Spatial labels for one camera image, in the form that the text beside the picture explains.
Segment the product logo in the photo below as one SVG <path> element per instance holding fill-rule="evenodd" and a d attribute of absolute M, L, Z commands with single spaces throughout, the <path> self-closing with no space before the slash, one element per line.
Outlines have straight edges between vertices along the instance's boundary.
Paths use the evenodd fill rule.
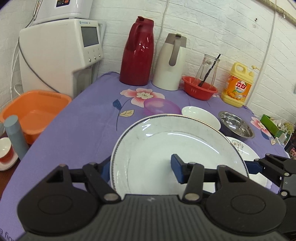
<path fill-rule="evenodd" d="M 240 80 L 235 84 L 235 90 L 239 93 L 243 93 L 246 90 L 247 84 Z"/>

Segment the yellow leaf print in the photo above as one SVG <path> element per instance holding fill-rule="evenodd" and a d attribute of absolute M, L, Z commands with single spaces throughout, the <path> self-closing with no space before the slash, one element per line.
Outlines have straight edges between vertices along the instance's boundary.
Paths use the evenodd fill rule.
<path fill-rule="evenodd" d="M 122 117 L 130 117 L 133 115 L 135 110 L 126 110 L 124 112 L 121 112 L 119 115 Z"/>

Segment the floral tablecloth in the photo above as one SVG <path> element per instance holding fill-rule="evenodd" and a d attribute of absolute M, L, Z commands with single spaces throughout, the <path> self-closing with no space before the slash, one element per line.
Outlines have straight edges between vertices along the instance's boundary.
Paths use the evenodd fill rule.
<path fill-rule="evenodd" d="M 75 98 L 44 130 L 15 170 L 0 201 L 0 234 L 15 240 L 24 232 L 18 217 L 20 199 L 60 163 L 81 168 L 89 162 L 101 162 L 111 155 L 118 137 L 134 122 L 145 117 L 144 101 L 165 98 L 180 108 L 197 106 L 218 117 L 220 111 L 232 112 L 248 122 L 255 138 L 247 140 L 261 158 L 266 153 L 286 156 L 260 121 L 247 107 L 236 108 L 219 97 L 200 101 L 183 90 L 165 91 L 152 85 L 128 86 L 119 82 L 119 74 L 110 72 Z"/>

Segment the bottle handle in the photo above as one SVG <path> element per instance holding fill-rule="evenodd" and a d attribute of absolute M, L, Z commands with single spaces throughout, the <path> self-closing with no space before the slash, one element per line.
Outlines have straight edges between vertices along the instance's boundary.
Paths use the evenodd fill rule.
<path fill-rule="evenodd" d="M 135 50 L 136 49 L 136 35 L 138 32 L 138 28 L 141 26 L 140 23 L 134 23 L 133 26 L 131 27 L 130 34 L 128 36 L 128 48 L 130 50 Z"/>
<path fill-rule="evenodd" d="M 169 61 L 170 66 L 175 66 L 177 62 L 180 46 L 181 46 L 181 39 L 175 39 L 172 55 L 170 56 L 170 61 Z"/>
<path fill-rule="evenodd" d="M 246 66 L 244 66 L 243 64 L 239 63 L 239 62 L 236 62 L 235 63 L 235 68 L 234 68 L 236 71 L 239 71 L 239 72 L 242 72 L 243 74 L 247 74 L 247 70 L 248 68 Z"/>

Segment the metal bowl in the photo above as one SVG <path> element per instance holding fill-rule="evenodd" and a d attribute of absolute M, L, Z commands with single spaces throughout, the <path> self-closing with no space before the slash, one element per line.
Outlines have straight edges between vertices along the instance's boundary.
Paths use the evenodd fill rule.
<path fill-rule="evenodd" d="M 219 112 L 219 119 L 222 123 L 221 132 L 224 135 L 234 137 L 239 140 L 251 139 L 255 137 L 255 134 L 251 127 L 238 116 L 226 112 Z"/>

